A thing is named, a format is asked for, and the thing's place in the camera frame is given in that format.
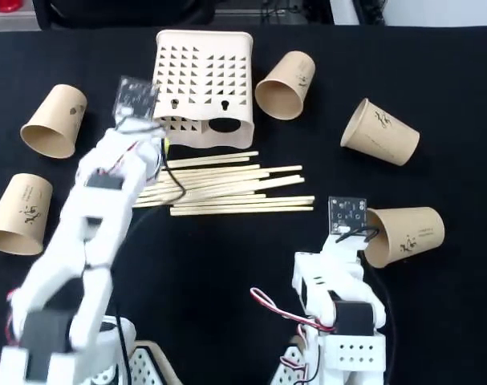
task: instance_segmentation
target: white robotic arm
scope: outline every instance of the white robotic arm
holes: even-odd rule
[[[386,313],[363,282],[357,256],[376,235],[366,234],[366,201],[331,197],[329,224],[320,253],[295,254],[292,286],[309,321],[279,312],[304,326],[298,328],[302,343],[287,348],[271,385],[384,384],[386,338],[377,329]],[[262,292],[256,299],[278,312]]]
[[[157,178],[165,156],[164,130],[147,119],[152,115],[141,113],[142,104],[152,110],[156,95],[152,85],[122,79],[116,128],[108,129],[79,162],[50,244],[11,296],[18,343],[2,350],[0,385],[76,385],[120,362],[115,320],[104,315],[112,295],[112,263],[127,234],[132,205]],[[83,280],[79,309],[69,314],[46,310],[47,301],[72,278]],[[130,351],[135,328],[128,320],[121,323]]]

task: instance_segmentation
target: black table surface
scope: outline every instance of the black table surface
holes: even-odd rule
[[[281,307],[301,312],[290,288],[293,256],[321,249],[327,197],[366,197],[374,208],[430,206],[444,219],[444,244],[378,271],[396,313],[392,383],[485,383],[487,232],[480,232],[487,229],[487,28],[247,30],[254,37],[254,84],[287,51],[305,51],[316,62],[298,119],[281,122],[254,107],[252,146],[264,166],[304,166],[305,184],[275,194],[314,194],[315,210],[156,213],[120,253],[114,281],[123,316],[135,323],[139,339],[161,345],[184,383],[266,383],[295,324],[260,307],[249,288],[258,286]],[[0,196],[15,173],[47,178],[54,195],[46,242],[78,160],[112,124],[119,77],[152,76],[156,32],[0,34]],[[88,98],[77,151],[67,160],[39,156],[19,138],[20,127],[57,83],[77,86]],[[407,165],[339,147],[363,97],[420,132]],[[228,151],[176,147],[171,158]],[[22,282],[34,260],[0,253],[0,348],[6,292]],[[52,305],[72,306],[76,292],[67,286]],[[391,337],[391,327],[384,333]]]

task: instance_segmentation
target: paper cup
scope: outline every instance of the paper cup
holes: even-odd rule
[[[363,99],[350,118],[341,147],[402,166],[414,153],[420,133]]]
[[[315,62],[300,51],[288,52],[256,86],[259,107],[279,120],[292,120],[304,109],[304,99],[315,75]]]
[[[367,210],[367,224],[380,229],[364,255],[374,267],[435,249],[443,243],[444,224],[430,207]]]
[[[86,106],[86,96],[80,90],[58,84],[22,127],[20,136],[40,154],[68,158],[75,152],[75,140]]]
[[[17,174],[11,178],[0,200],[0,251],[42,252],[51,195],[51,184],[40,176]]]

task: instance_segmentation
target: disposable chopstick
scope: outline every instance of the disposable chopstick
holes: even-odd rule
[[[261,207],[286,207],[286,206],[306,206],[312,205],[313,201],[291,201],[291,202],[265,202],[265,203],[236,203],[233,205],[207,205],[207,206],[190,206],[178,207],[173,206],[177,211],[209,211],[214,209],[259,209]]]
[[[193,162],[172,163],[170,160],[168,166],[173,170],[174,168],[195,167],[195,166],[208,166],[210,164],[224,164],[224,163],[242,163],[248,162],[250,158],[243,156],[240,158],[228,158],[228,159],[215,159],[215,160],[197,160]]]
[[[173,170],[173,175],[180,179],[180,177],[187,177],[187,176],[201,176],[204,174],[213,175],[213,174],[222,174],[225,172],[239,172],[239,171],[249,171],[249,170],[256,170],[260,168],[259,164],[249,164],[247,166],[231,166],[231,167],[212,167],[212,168],[187,168],[185,170]],[[163,170],[160,175],[158,176],[158,180],[171,180],[170,174],[165,170]]]
[[[236,155],[237,156],[229,156],[229,157],[206,156],[205,158],[169,160],[167,163],[170,168],[184,168],[184,167],[193,167],[196,165],[202,166],[207,164],[237,163],[237,162],[242,162],[242,161],[245,162],[250,160],[250,156],[242,156],[239,154]]]
[[[207,186],[214,186],[218,184],[226,184],[229,182],[238,182],[238,181],[244,181],[244,180],[251,180],[251,179],[262,179],[262,178],[268,178],[270,177],[270,174],[268,172],[246,172],[243,173],[242,175],[235,175],[235,176],[227,176],[223,178],[215,178],[215,179],[207,179],[207,180],[199,180],[199,181],[194,181],[194,182],[181,182],[181,184],[186,188],[186,189],[192,189],[192,188],[200,188],[200,187],[207,187]],[[145,188],[144,191],[140,194],[140,196],[144,195],[152,195],[152,193],[162,193],[164,191],[180,191],[181,188],[176,185],[170,185],[170,184],[158,184],[154,185],[151,188]]]
[[[312,206],[291,206],[291,207],[263,207],[259,209],[213,209],[213,210],[196,210],[188,211],[176,210],[170,208],[170,215],[172,217],[183,217],[188,215],[213,215],[213,214],[242,214],[242,213],[280,213],[286,211],[313,211]]]
[[[187,202],[187,203],[177,203],[173,207],[174,208],[183,208],[183,207],[199,207],[199,206],[212,206],[212,205],[243,205],[243,204],[256,204],[256,203],[274,203],[276,205],[280,205],[280,203],[284,202],[309,202],[309,204],[313,203],[315,197],[308,196],[308,197],[278,197],[278,198],[266,198],[261,197],[261,194],[256,194],[252,197],[241,197],[241,198],[212,198],[209,201],[204,202]]]
[[[221,177],[229,177],[229,176],[239,176],[239,175],[246,175],[251,172],[269,172],[269,173],[276,173],[276,172],[291,172],[291,171],[298,171],[302,170],[302,166],[289,166],[289,167],[276,167],[276,168],[260,168],[259,170],[245,170],[245,171],[234,171],[234,172],[223,172],[223,173],[215,173],[215,172],[207,172],[207,173],[197,173],[191,174],[186,176],[179,176],[178,180],[184,184],[186,182],[196,182],[201,180],[210,180],[210,179],[217,179]],[[166,180],[160,180],[157,184],[148,186],[145,190],[153,189],[157,185],[163,184],[175,184],[172,179],[167,178]]]
[[[176,167],[175,164],[183,164],[183,163],[195,163],[195,162],[206,162],[209,160],[220,160],[220,159],[233,159],[233,158],[242,158],[244,156],[257,156],[259,152],[257,151],[249,151],[249,152],[236,152],[234,154],[225,154],[225,155],[212,155],[212,156],[200,156],[197,158],[184,158],[178,160],[169,160],[168,166],[170,168]]]
[[[253,191],[250,192],[244,192],[242,195],[232,195],[226,198],[229,198],[231,200],[237,201],[237,200],[243,200],[243,199],[248,199],[249,196],[252,197],[260,197],[260,198],[266,198],[266,194],[254,194]],[[209,202],[210,199],[204,199],[202,202]],[[140,207],[152,207],[152,206],[160,206],[164,203],[165,201],[159,199],[155,201],[149,201],[149,202],[143,202],[143,203],[135,203],[132,207],[134,209],[140,208]]]
[[[304,178],[301,178],[300,175],[293,175],[293,176],[285,176],[283,178],[272,178],[268,180],[249,180],[248,182],[240,182],[239,185],[224,187],[224,188],[206,188],[203,192],[197,192],[196,200],[199,201],[198,198],[206,196],[206,197],[223,197],[225,195],[234,195],[236,193],[244,193],[246,191],[258,191],[263,190],[265,188],[274,188],[280,186],[286,186],[288,184],[297,184],[304,182]],[[181,203],[186,201],[191,201],[191,198],[185,196],[181,199]]]
[[[254,185],[255,182],[259,182],[257,179],[252,180],[245,180],[245,181],[238,181],[238,182],[230,182],[222,185],[223,187],[217,186],[209,186],[209,187],[202,187],[202,188],[195,188],[194,190],[189,190],[186,192],[186,195],[181,198],[181,201],[190,201],[190,200],[202,200],[206,197],[214,197],[214,196],[224,196],[224,195],[233,195],[231,193],[231,188],[239,188],[234,193],[246,193],[248,191],[255,191],[253,188],[247,188],[247,185]],[[165,194],[156,194],[150,197],[139,197],[136,199],[136,203],[148,202],[148,201],[166,201],[169,199],[173,199],[173,197],[177,195],[177,192],[173,194],[165,193]]]

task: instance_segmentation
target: white plastic basket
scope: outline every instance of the white plastic basket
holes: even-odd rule
[[[160,94],[154,119],[167,128],[171,143],[248,148],[254,136],[252,37],[244,32],[163,30],[156,41],[153,82]],[[215,131],[210,120],[219,118],[239,120],[240,127]]]

